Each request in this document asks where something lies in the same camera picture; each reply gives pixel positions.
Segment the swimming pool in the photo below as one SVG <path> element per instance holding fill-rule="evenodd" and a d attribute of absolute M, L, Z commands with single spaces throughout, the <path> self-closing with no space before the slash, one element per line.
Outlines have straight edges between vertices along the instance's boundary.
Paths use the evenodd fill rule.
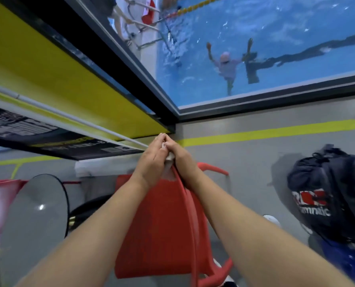
<path fill-rule="evenodd" d="M 355 71 L 355 0 L 218 0 L 168 22 L 179 64 L 159 42 L 156 80 L 177 106 L 228 96 L 207 42 L 214 58 L 224 51 L 240 58 L 253 38 L 252 62 L 269 66 L 256 71 L 258 83 L 248 83 L 246 64 L 239 64 L 232 96 Z"/>

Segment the swim cap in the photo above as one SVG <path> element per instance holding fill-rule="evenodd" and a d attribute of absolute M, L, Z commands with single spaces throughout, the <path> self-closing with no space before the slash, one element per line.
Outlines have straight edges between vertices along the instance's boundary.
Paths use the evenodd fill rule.
<path fill-rule="evenodd" d="M 223 54 L 220 55 L 220 62 L 227 62 L 231 58 L 231 55 L 229 52 L 223 52 Z"/>

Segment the yellow wall panel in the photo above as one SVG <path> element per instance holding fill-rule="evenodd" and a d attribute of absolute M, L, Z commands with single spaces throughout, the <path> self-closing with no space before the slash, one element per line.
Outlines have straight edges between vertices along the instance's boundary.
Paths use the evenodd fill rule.
<path fill-rule="evenodd" d="M 130 138 L 166 131 L 1 4 L 0 86 Z"/>

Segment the gray floor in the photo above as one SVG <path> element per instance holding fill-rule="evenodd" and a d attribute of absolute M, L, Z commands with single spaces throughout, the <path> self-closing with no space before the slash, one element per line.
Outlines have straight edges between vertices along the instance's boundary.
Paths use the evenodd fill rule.
<path fill-rule="evenodd" d="M 355 98 L 181 124 L 177 126 L 176 137 L 178 139 L 204 137 L 346 119 L 355 119 Z M 314 240 L 309 239 L 309 235 L 301 228 L 296 218 L 298 213 L 286 187 L 286 174 L 296 160 L 310 156 L 326 143 L 335 144 L 342 150 L 355 154 L 355 130 L 191 146 L 187 149 L 197 161 L 207 162 L 230 172 L 229 178 L 217 173 L 210 173 L 210 176 L 237 200 L 258 214 L 275 216 L 285 231 L 304 244 L 310 243 L 314 248 L 317 248 L 313 244 Z M 26 155 L 22 152 L 12 151 L 2 153 L 0 160 Z M 10 178 L 13 169 L 14 165 L 0 166 L 0 179 Z M 16 178 L 30 179 L 42 173 L 56 175 L 61 180 L 76 180 L 74 162 L 67 160 L 25 163 L 18 170 Z M 83 188 L 79 186 L 67 187 L 71 209 L 86 199 L 112 191 L 114 178 L 100 178 L 94 183 L 85 184 L 86 186 Z M 211 241 L 214 257 L 220 263 L 224 262 L 227 255 L 213 232 Z M 235 270 L 231 275 L 237 284 L 245 284 Z M 183 286 L 188 285 L 188 281 L 189 276 L 124 280 L 117 280 L 111 276 L 106 286 Z"/>

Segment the poster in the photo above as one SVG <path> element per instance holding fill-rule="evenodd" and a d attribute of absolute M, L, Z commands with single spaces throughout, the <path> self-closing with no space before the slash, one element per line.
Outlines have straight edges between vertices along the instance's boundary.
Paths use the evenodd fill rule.
<path fill-rule="evenodd" d="M 109 143 L 71 132 L 38 120 L 0 109 L 0 139 L 10 148 L 23 144 L 35 153 L 53 153 L 54 156 L 76 160 L 94 159 L 140 153 L 130 147 Z"/>

